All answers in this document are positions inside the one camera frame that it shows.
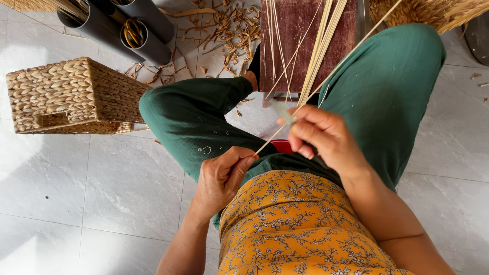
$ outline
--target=woman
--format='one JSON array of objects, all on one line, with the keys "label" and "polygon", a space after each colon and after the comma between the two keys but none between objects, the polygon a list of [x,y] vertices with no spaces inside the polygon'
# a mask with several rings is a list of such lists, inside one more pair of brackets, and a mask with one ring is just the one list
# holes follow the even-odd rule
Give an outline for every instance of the woman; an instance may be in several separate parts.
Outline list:
[{"label": "woman", "polygon": [[454,274],[395,190],[445,60],[435,30],[407,24],[366,40],[324,84],[321,109],[297,112],[289,142],[300,155],[269,144],[254,157],[265,141],[224,119],[258,90],[259,59],[244,77],[141,98],[147,124],[198,181],[157,274],[203,274],[215,214],[218,274]]}]

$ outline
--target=green pants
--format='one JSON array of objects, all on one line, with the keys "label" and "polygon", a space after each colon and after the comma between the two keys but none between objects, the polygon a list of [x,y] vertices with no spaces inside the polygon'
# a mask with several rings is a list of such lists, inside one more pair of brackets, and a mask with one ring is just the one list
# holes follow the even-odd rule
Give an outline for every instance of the green pants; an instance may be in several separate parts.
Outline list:
[{"label": "green pants", "polygon": [[[319,101],[329,85],[321,108],[345,118],[365,158],[394,192],[444,60],[445,49],[432,27],[396,26],[366,40],[321,89]],[[258,150],[265,143],[224,119],[251,92],[242,77],[195,78],[148,90],[139,108],[159,141],[197,181],[204,160],[233,145]],[[334,170],[278,153],[271,144],[259,155],[244,182],[284,169],[313,173],[341,186]]]}]

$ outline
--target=woven texture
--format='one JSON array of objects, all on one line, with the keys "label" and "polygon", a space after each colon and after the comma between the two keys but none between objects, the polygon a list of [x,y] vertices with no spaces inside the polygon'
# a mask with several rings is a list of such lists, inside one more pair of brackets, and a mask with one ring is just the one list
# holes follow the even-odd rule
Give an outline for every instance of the woven texture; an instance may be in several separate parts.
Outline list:
[{"label": "woven texture", "polygon": [[50,0],[15,0],[17,11],[56,11],[56,4]]},{"label": "woven texture", "polygon": [[[370,15],[375,22],[397,0],[370,0]],[[388,27],[406,23],[426,23],[442,34],[489,10],[488,0],[404,0],[389,15]]]},{"label": "woven texture", "polygon": [[0,3],[6,5],[8,7],[14,8],[15,0],[0,0]]},{"label": "woven texture", "polygon": [[144,123],[139,99],[151,88],[89,57],[7,74],[17,134],[118,134]]}]

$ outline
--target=red stool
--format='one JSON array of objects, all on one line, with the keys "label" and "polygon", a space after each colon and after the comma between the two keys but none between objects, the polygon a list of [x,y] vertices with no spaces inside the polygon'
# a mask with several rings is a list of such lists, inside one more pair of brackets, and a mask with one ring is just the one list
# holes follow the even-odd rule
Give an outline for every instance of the red stool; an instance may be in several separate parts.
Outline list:
[{"label": "red stool", "polygon": [[273,146],[277,149],[279,153],[289,153],[289,154],[295,154],[294,151],[292,151],[292,148],[290,147],[290,143],[286,139],[274,139],[270,141]]}]

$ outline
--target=yellow floral shirt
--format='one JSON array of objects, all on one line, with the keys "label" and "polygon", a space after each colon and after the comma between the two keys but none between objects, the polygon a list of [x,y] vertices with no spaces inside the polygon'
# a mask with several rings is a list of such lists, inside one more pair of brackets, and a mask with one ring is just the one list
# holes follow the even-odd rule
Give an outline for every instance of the yellow floral shirt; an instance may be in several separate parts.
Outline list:
[{"label": "yellow floral shirt", "polygon": [[343,189],[308,173],[274,170],[248,181],[219,233],[219,275],[412,275],[377,246]]}]

